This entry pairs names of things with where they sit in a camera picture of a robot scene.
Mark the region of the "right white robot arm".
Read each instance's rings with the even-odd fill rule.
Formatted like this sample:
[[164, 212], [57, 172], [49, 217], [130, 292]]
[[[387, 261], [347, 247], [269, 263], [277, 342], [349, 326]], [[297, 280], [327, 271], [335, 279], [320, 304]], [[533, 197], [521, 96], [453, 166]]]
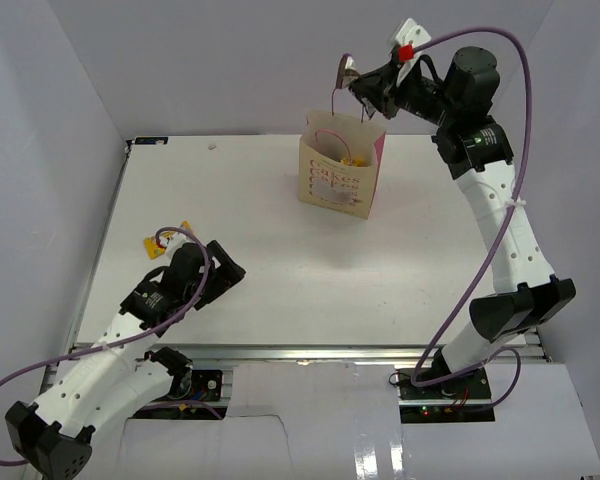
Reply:
[[522, 162], [515, 162], [503, 128], [489, 111], [499, 87], [494, 55], [479, 47], [458, 50], [445, 77], [427, 55], [411, 65], [391, 59], [357, 76], [349, 91], [369, 113], [394, 118], [401, 110], [437, 127], [438, 154], [468, 201], [488, 250], [481, 272], [490, 270], [493, 293], [460, 304], [469, 323], [433, 355], [430, 368], [416, 368], [413, 385], [433, 386], [452, 399], [468, 385], [467, 375], [491, 360], [514, 337], [546, 323], [576, 295], [574, 282], [559, 278], [546, 260], [520, 198]]

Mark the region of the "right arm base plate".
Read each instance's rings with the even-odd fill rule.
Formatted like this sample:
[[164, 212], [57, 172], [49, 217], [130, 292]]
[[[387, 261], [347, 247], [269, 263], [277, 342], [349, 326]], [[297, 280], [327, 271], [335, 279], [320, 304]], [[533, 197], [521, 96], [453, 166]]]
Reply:
[[398, 393], [403, 425], [495, 421], [491, 388], [484, 370], [426, 388], [414, 386], [410, 373], [399, 369], [388, 377], [389, 385]]

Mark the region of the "brown chocolate bar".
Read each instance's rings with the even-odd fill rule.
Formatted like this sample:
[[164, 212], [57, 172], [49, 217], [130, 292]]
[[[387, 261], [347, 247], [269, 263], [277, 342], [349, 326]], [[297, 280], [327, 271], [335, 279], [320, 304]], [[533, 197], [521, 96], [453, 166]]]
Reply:
[[343, 90], [359, 78], [360, 74], [356, 68], [351, 54], [345, 53], [341, 56], [336, 73], [335, 90]]

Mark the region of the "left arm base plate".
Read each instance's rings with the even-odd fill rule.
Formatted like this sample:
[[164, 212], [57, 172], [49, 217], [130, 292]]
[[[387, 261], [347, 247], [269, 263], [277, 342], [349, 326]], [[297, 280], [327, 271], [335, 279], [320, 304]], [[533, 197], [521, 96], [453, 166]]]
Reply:
[[215, 406], [221, 400], [223, 372], [192, 370], [163, 397], [143, 408], [137, 418], [151, 420], [222, 420], [225, 407]]

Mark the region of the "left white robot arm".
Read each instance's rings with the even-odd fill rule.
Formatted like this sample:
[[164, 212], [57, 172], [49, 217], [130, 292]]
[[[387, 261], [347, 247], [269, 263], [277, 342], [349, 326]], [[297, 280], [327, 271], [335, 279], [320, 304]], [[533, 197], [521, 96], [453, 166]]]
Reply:
[[170, 319], [212, 303], [245, 275], [217, 241], [179, 246], [168, 265], [147, 273], [121, 302], [95, 353], [31, 403], [18, 401], [7, 411], [14, 450], [45, 479], [73, 479], [114, 426], [156, 399], [185, 396], [191, 361], [153, 347]]

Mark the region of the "yellow M&M's pack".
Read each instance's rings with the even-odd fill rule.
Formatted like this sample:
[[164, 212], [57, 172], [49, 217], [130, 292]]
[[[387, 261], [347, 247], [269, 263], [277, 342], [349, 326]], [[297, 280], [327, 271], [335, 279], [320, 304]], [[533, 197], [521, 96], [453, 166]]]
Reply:
[[340, 160], [340, 163], [345, 166], [357, 167], [357, 168], [367, 166], [367, 162], [364, 157], [343, 157]]
[[152, 235], [150, 237], [146, 237], [143, 240], [144, 249], [145, 249], [145, 251], [147, 253], [147, 256], [148, 256], [148, 258], [150, 260], [154, 261], [154, 260], [156, 260], [156, 259], [158, 259], [159, 257], [162, 257], [162, 256], [166, 256], [169, 259], [173, 258], [173, 255], [175, 253], [173, 255], [167, 255], [167, 254], [165, 254], [164, 253], [164, 248], [160, 244], [160, 238], [162, 236], [164, 236], [164, 235], [169, 235], [171, 233], [181, 233], [181, 232], [174, 231], [174, 230], [168, 230], [168, 231], [162, 232], [160, 234], [159, 239], [156, 239], [156, 236]]

